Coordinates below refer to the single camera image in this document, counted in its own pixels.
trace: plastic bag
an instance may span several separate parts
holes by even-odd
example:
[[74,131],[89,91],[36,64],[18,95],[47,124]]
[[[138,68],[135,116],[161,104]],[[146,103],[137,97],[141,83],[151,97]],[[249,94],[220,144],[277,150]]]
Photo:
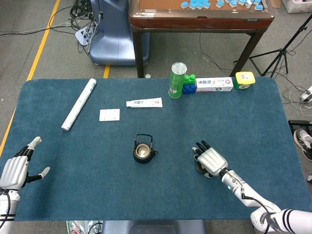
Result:
[[102,234],[103,220],[69,220],[68,234]]

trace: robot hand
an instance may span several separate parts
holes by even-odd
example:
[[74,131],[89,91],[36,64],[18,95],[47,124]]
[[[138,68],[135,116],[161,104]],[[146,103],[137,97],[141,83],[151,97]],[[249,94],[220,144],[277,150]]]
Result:
[[38,175],[28,175],[28,166],[31,156],[35,147],[40,142],[40,137],[36,137],[5,163],[0,178],[0,188],[3,192],[3,194],[0,195],[0,234],[11,233],[12,223],[15,219],[16,210],[20,201],[18,191],[23,188],[26,183],[43,179],[50,170],[50,167],[46,167]]
[[199,148],[193,147],[197,170],[206,177],[220,176],[222,183],[248,207],[259,207],[252,212],[251,221],[256,229],[265,234],[268,232],[289,232],[296,234],[312,233],[312,213],[291,209],[280,210],[274,203],[264,199],[233,170],[214,148],[205,141],[203,145],[196,142]]

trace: table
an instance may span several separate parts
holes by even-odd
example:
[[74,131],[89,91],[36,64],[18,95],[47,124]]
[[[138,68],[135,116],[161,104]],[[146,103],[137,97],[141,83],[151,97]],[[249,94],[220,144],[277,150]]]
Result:
[[250,39],[229,76],[241,71],[248,57],[272,23],[275,15],[270,0],[262,0],[263,11],[227,3],[209,9],[182,9],[182,0],[130,0],[129,21],[133,35],[137,77],[144,77],[141,34],[144,32],[246,33]]
[[[282,209],[312,210],[274,80],[173,99],[169,79],[98,79],[64,131],[86,83],[40,79],[22,87],[0,168],[41,136],[29,173],[51,170],[20,191],[16,220],[249,218],[254,208],[241,204],[219,178],[196,171],[191,148],[202,139],[264,198]],[[128,100],[158,97],[163,108],[126,108]],[[114,108],[120,108],[120,121],[99,122],[100,109]],[[138,133],[151,134],[159,152],[148,164],[132,156]]]

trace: white card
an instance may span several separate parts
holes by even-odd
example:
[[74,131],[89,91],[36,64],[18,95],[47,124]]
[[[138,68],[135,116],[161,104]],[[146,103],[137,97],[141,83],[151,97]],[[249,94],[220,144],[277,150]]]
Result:
[[107,109],[99,111],[100,121],[119,121],[120,109]]

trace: yellow box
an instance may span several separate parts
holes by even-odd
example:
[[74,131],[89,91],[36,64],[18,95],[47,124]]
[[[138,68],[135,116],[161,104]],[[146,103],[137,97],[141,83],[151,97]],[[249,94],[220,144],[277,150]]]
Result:
[[235,89],[247,89],[255,83],[254,74],[252,72],[236,72],[233,83]]

